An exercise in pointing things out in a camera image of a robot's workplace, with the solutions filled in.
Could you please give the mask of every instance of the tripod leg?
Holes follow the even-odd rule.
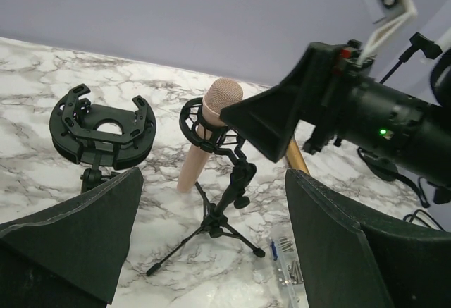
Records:
[[[196,181],[196,183],[194,184],[197,188],[197,191],[199,192],[203,203],[204,203],[204,218],[206,218],[207,215],[210,214],[210,211],[212,210],[211,208],[211,202],[208,199],[208,197],[206,197],[206,193],[205,191],[202,189],[201,185]]]
[[[248,246],[252,250],[252,252],[257,257],[265,257],[266,253],[264,250],[262,250],[262,248],[259,248],[256,245],[254,245],[247,238],[242,236],[242,234],[240,232],[238,232],[236,229],[234,229],[231,225],[229,225],[227,223],[224,225],[224,228],[228,229],[232,233],[232,234],[223,233],[224,236],[228,236],[229,238],[235,238],[235,239],[241,240],[246,246]]]
[[[168,255],[166,255],[166,257],[164,259],[162,259],[160,262],[157,262],[156,264],[154,264],[147,272],[146,275],[147,276],[151,276],[153,273],[155,273],[156,271],[158,271],[161,268],[161,265],[166,262],[170,257],[172,257],[180,248],[182,248],[184,245],[187,244],[188,241],[190,241],[194,236],[196,236],[197,234],[199,234],[200,232],[202,232],[202,227],[199,227],[198,229],[196,229],[196,231],[191,234],[190,236],[188,236],[187,238],[183,239],[182,242],[172,251],[170,252]]]

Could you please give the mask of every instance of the black tripod stand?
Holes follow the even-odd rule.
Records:
[[[246,190],[245,188],[250,184],[252,178],[257,172],[257,168],[254,164],[247,162],[245,154],[242,152],[241,147],[245,143],[245,140],[240,137],[237,133],[234,135],[227,135],[230,130],[229,127],[217,128],[208,124],[202,118],[202,99],[193,99],[186,103],[180,112],[180,128],[183,134],[187,137],[192,144],[201,147],[206,152],[211,152],[217,155],[226,155],[233,163],[232,173],[230,174],[230,184],[225,189],[221,200],[218,204],[210,202],[206,197],[205,191],[202,189],[199,183],[195,186],[199,191],[200,196],[204,202],[204,218],[200,224],[200,227],[196,229],[190,236],[182,240],[182,242],[172,250],[166,257],[164,257],[160,262],[154,264],[147,272],[147,276],[151,276],[153,273],[161,268],[161,265],[172,257],[180,248],[188,243],[194,236],[200,233],[208,233],[211,238],[219,238],[221,236],[226,236],[229,238],[235,238],[241,240],[246,246],[248,246],[253,253],[258,257],[265,257],[265,251],[262,248],[255,246],[247,238],[245,238],[241,233],[235,230],[231,225],[228,224],[228,217],[224,215],[226,208],[233,203],[236,209],[245,208],[250,200],[248,197],[244,196]],[[198,107],[197,113],[192,113],[192,109]],[[197,120],[192,120],[191,115],[196,115]],[[193,124],[188,127],[186,120],[190,119]],[[199,124],[202,124],[204,128],[211,131],[211,137],[208,140],[201,139],[198,136],[196,128]],[[235,137],[235,142],[226,142],[228,137]],[[228,148],[222,148],[223,145],[236,144],[235,149],[232,151]]]

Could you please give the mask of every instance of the microphone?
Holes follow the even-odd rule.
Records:
[[[219,78],[213,82],[202,99],[202,107],[199,108],[197,116],[202,116],[212,126],[226,127],[227,125],[219,119],[219,113],[222,108],[242,101],[242,95],[242,88],[236,81]],[[202,139],[208,140],[211,137],[211,132],[202,125],[199,125],[196,131]],[[188,193],[192,189],[210,154],[200,147],[191,145],[178,177],[177,190],[179,192]]]

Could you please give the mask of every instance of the marble countertop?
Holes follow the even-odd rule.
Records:
[[[154,276],[143,273],[198,226],[202,201],[195,192],[175,190],[190,143],[178,118],[182,105],[201,97],[217,77],[176,68],[96,54],[55,49],[0,39],[0,222],[35,213],[80,192],[77,166],[58,155],[51,143],[49,117],[57,101],[81,83],[88,98],[135,110],[141,95],[157,120],[153,149],[140,164],[144,190],[132,232],[130,253],[123,266],[113,308],[281,307],[271,258],[257,259],[239,241],[193,239]],[[241,83],[245,97],[265,87]],[[312,126],[299,123],[296,138],[305,141]],[[385,183],[358,158],[356,147],[344,142],[319,154],[306,155],[315,178],[325,185],[401,218],[418,208],[403,184]],[[250,144],[244,152],[257,165],[247,188],[251,204],[227,210],[230,224],[268,252],[266,237],[275,226],[290,222],[284,191],[287,164],[273,164]],[[211,157],[199,181],[211,197],[228,184],[230,164]]]

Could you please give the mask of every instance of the black cable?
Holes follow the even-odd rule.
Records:
[[[424,37],[421,33],[417,32],[409,39],[412,44],[408,49],[402,53],[398,59],[398,62],[388,71],[387,74],[379,82],[384,84],[385,81],[403,64],[408,62],[410,58],[417,52],[422,51],[424,56],[428,59],[437,59],[442,54],[442,49],[432,40]]]
[[[418,216],[413,216],[412,214],[407,214],[404,218],[405,218],[405,220],[403,219],[403,221],[407,221],[408,218],[410,218],[410,220],[409,220],[410,223],[413,223],[414,220],[418,220],[425,227],[433,229],[432,226],[429,223],[425,222],[425,220],[423,220],[422,218],[419,218]]]
[[[406,186],[410,187],[415,192],[415,194],[418,196],[418,199],[423,208],[429,208],[431,206],[428,199],[426,198],[426,195],[424,194],[423,186],[421,185],[421,180],[423,180],[424,178],[422,178],[422,177],[418,178],[417,184],[415,185],[415,183],[412,180],[410,180],[407,176],[404,176],[404,175],[396,173],[396,172],[389,171],[387,169],[381,168],[380,166],[375,166],[374,164],[372,164],[368,159],[365,158],[365,156],[362,153],[362,148],[360,148],[360,147],[357,148],[357,155],[359,156],[360,159],[362,159],[364,161],[364,163],[368,167],[371,166],[372,168],[377,169],[380,172],[382,172],[388,176],[391,176],[391,177],[395,178],[396,180],[401,181]]]
[[[399,57],[398,62],[388,71],[387,74],[382,78],[379,82],[380,84],[384,84],[385,81],[403,64],[408,62],[408,60],[417,52],[420,48],[417,48],[414,45],[411,45],[408,49],[406,49]]]
[[[398,61],[389,71],[387,74],[385,74],[385,76],[382,78],[382,80],[379,82],[381,85],[384,84],[385,81],[387,81],[387,79],[389,77],[391,77],[391,75],[402,65],[402,61]]]
[[[412,215],[412,218],[419,218],[418,213],[422,213],[422,214],[426,215],[432,222],[434,222],[434,224],[437,226],[438,229],[445,231],[445,229],[442,227],[442,225],[440,225],[438,223],[438,221],[432,217],[432,215],[430,215],[427,211],[424,211],[423,209],[417,209],[416,211],[414,211],[413,214],[408,214],[406,216]]]

